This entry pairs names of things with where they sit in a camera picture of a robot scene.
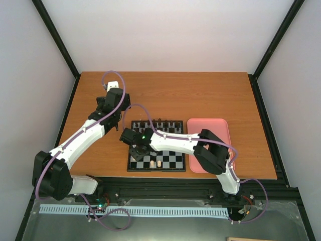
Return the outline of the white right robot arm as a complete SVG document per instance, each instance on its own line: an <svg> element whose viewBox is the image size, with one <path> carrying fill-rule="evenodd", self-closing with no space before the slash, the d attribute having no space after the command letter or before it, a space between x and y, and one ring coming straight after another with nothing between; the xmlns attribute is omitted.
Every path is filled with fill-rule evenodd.
<svg viewBox="0 0 321 241"><path fill-rule="evenodd" d="M194 156L206 172L216 175L225 193L236 195L239 192L240 179L232 167L237 151L208 129L202 129L198 134L185 135L156 131L152 128L138 133L125 128L120 141L130 147L129 153L137 161L150 152L160 151Z"/></svg>

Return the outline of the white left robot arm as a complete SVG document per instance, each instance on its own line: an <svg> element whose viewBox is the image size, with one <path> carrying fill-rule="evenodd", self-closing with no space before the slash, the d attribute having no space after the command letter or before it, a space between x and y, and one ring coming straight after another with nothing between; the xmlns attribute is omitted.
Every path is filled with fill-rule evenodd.
<svg viewBox="0 0 321 241"><path fill-rule="evenodd" d="M130 95L121 88L113 87L106 96L98 97L96 101L96 110L76 133L51 151L36 154L32 185L37 198L45 194L62 200L69 195L86 194L93 202L103 199L104 189L96 178L71 175L70 170L93 143L111 129L118 129L122 112L130 106Z"/></svg>

